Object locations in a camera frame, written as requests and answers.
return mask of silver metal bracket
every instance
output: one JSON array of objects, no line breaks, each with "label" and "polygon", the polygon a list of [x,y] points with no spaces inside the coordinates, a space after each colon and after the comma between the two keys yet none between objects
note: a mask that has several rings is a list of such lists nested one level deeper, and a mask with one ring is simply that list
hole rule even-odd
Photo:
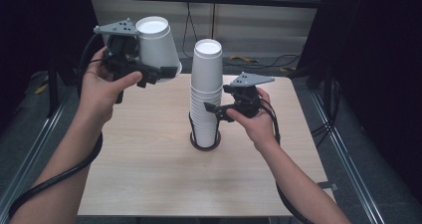
[{"label": "silver metal bracket", "polygon": [[231,87],[251,87],[263,83],[273,82],[274,77],[265,77],[255,74],[244,73],[237,77],[231,84]]},{"label": "silver metal bracket", "polygon": [[111,23],[104,26],[95,26],[95,33],[106,34],[106,35],[121,35],[121,36],[137,36],[139,31],[133,26],[130,18],[126,20]]}]

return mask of white wall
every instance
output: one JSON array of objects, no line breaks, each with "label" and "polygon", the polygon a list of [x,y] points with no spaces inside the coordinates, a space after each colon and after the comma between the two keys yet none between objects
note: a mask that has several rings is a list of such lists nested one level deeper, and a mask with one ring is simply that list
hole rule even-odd
[{"label": "white wall", "polygon": [[[130,18],[161,16],[167,19],[179,56],[187,4],[175,2],[93,0],[100,25]],[[223,46],[224,56],[250,57],[298,54],[307,39],[316,9],[247,5],[190,4],[198,39],[211,38]],[[185,52],[192,54],[195,37],[188,24]]]}]

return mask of black circular base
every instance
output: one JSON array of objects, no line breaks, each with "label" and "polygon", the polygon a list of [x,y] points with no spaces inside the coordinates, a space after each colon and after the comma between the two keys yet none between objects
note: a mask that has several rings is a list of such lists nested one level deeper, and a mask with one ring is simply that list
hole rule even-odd
[{"label": "black circular base", "polygon": [[217,138],[216,138],[216,140],[215,140],[214,144],[212,144],[212,145],[211,145],[211,146],[209,146],[209,147],[201,147],[201,146],[200,146],[200,145],[198,145],[198,144],[196,143],[196,141],[193,139],[193,132],[190,132],[190,143],[192,143],[192,145],[193,145],[196,149],[201,150],[201,151],[210,151],[210,150],[212,150],[212,149],[216,148],[216,147],[218,146],[218,144],[220,144],[220,140],[221,140],[221,134],[220,134],[220,131],[218,131],[218,130],[217,130]]}]

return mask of table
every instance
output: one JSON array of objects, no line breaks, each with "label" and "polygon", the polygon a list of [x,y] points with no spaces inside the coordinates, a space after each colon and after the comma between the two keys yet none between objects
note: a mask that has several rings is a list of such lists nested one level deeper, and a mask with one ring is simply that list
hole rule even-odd
[{"label": "table", "polygon": [[[224,84],[235,78],[224,76]],[[327,181],[291,80],[276,78],[258,87],[271,96],[282,148],[312,180]],[[220,122],[215,149],[193,147],[189,88],[190,75],[181,74],[146,89],[126,89],[103,129],[104,147],[92,164],[79,215],[291,215],[264,158],[238,123]],[[232,103],[223,94],[222,105]]]}]

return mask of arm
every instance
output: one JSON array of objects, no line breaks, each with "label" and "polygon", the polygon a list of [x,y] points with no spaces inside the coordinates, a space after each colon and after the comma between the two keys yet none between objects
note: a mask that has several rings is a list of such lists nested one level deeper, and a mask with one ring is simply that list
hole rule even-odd
[{"label": "arm", "polygon": [[[262,89],[258,89],[258,92],[263,100],[270,102],[266,92]],[[227,110],[227,115],[245,128],[279,187],[302,215],[314,223],[349,223],[331,198],[280,148],[274,137],[273,122],[265,111],[260,111],[253,118],[247,118],[235,110]]]},{"label": "arm", "polygon": [[[93,60],[102,55],[103,50],[98,51]],[[118,93],[140,79],[141,73],[135,72],[109,82],[109,74],[101,62],[89,65],[75,117],[34,186],[75,166],[92,152],[103,125],[111,119]],[[18,209],[10,223],[75,223],[89,169],[88,166],[30,199]]]}]

